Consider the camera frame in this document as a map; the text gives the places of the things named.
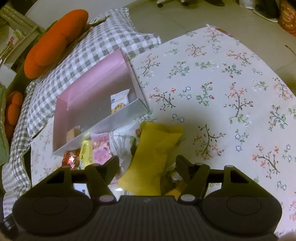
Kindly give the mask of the yellow waffle sandwich packet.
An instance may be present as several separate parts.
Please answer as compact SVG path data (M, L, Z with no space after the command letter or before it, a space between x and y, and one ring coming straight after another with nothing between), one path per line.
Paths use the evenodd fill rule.
M144 121L140 129L137 150L118 186L133 195L160 196L168 155L182 136L183 127Z

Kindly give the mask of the small yellow snack packet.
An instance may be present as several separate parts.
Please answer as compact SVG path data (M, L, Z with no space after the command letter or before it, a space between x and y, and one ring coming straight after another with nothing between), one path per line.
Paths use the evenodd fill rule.
M81 170L84 170L86 166L93 164L91 140L84 140L82 142L79 159Z

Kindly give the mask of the pink floral snack packet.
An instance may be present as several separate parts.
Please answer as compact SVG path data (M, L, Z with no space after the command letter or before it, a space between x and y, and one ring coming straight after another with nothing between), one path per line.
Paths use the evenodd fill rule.
M109 133L92 133L92 157L96 164L103 165L111 157Z

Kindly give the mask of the red foil snack packet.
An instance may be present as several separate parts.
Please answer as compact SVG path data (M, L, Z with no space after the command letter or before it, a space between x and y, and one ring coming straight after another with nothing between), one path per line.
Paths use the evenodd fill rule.
M79 155L80 149L65 152L62 160L62 166L69 166L71 170L79 170Z

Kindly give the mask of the white printed snack packet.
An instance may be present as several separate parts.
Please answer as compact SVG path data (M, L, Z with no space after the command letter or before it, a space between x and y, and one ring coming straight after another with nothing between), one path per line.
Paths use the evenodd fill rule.
M140 122L133 122L116 128L109 133L109 144L112 155L119 158L119 172L115 176L118 180L128 170L132 163L133 156L137 150L139 136L137 132L140 129Z

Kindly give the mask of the wafer snack packet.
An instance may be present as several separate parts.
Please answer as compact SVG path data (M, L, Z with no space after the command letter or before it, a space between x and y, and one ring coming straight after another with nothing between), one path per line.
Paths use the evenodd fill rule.
M67 132L66 135L66 142L72 141L74 138L79 136L81 134L81 127L80 126L75 126L71 130Z

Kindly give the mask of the white cookie snack packet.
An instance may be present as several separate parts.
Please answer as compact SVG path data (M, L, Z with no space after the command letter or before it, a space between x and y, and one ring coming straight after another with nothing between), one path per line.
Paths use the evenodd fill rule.
M111 95L111 113L115 113L121 108L127 106L130 101L128 100L128 94L130 89L123 90L119 93Z

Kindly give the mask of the floral tablecloth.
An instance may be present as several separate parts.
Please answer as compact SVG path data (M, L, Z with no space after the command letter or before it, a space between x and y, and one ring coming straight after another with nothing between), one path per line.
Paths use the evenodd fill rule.
M295 230L295 96L256 54L214 27L132 59L149 106L140 121L181 125L170 160L236 166L282 207L277 235Z

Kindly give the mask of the pink and silver snack box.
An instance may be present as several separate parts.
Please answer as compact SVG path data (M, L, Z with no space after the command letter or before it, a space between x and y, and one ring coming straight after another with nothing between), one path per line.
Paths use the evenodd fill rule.
M111 95L130 89L129 104L111 113ZM131 123L149 111L126 54L118 49L76 79L57 98L53 125L53 154L81 147L92 133L107 133ZM81 134L70 142L75 126Z

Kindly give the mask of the small orange plush cushion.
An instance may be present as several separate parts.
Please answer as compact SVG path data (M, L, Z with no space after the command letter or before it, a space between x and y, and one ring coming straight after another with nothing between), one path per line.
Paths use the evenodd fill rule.
M13 138L15 127L20 117L22 104L23 94L19 91L13 91L6 99L4 127L8 142L11 142L11 139Z

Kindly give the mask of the grey checked blanket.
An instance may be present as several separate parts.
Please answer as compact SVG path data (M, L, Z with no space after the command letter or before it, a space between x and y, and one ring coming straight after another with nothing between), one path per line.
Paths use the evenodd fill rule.
M127 8L111 9L92 22L103 20L93 27L68 56L43 80L33 80L25 89L25 100L13 133L9 162L1 169L4 190L1 205L4 216L12 213L16 200L31 188L23 157L32 138L53 117L57 97L88 69L117 49L129 59L158 47L162 42L157 34L140 33L130 19Z

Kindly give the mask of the large orange carrot pillow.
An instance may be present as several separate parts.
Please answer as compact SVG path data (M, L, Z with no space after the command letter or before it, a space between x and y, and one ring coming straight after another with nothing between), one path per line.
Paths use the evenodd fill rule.
M75 9L56 21L30 49L24 63L27 78L40 77L79 36L88 21L88 12Z

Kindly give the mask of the white bookshelf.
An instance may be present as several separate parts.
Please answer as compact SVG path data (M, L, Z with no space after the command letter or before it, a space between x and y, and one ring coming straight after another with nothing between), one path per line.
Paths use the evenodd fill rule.
M9 1L1 8L1 85L8 88L44 29Z

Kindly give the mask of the orange patterned bag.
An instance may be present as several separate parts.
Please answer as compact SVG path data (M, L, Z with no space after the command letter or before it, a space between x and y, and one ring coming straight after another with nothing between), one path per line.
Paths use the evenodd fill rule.
M279 1L279 25L289 34L295 36L295 8L288 1Z

